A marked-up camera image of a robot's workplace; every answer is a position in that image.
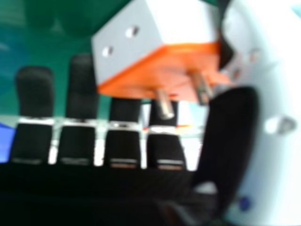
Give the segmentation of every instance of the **blue object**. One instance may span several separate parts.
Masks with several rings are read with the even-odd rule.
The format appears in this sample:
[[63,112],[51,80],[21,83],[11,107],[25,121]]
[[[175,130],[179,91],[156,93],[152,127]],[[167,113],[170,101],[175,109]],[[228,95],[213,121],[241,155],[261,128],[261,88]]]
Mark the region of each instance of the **blue object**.
[[13,128],[0,127],[0,163],[8,162],[15,131]]
[[245,212],[248,211],[251,208],[251,201],[247,197],[242,197],[239,200],[239,208],[241,211]]

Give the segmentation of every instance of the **orange object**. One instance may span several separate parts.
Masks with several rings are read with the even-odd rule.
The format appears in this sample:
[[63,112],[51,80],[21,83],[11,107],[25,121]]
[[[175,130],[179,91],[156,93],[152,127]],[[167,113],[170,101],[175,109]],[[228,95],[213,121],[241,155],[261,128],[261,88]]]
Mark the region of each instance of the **orange object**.
[[119,98],[155,99],[165,90],[174,101],[197,102],[189,73],[200,73],[211,86],[230,83],[219,73],[220,45],[177,44],[164,46],[98,86],[101,94]]

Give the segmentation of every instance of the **metal pin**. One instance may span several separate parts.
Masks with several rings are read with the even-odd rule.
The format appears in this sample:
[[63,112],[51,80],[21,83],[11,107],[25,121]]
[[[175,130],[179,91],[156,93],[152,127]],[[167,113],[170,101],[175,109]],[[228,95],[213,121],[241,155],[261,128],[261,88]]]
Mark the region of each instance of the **metal pin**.
[[191,73],[192,83],[195,88],[200,105],[207,105],[213,97],[213,91],[203,75]]
[[159,117],[163,120],[172,119],[174,117],[173,106],[168,98],[168,94],[162,90],[156,90],[157,106]]

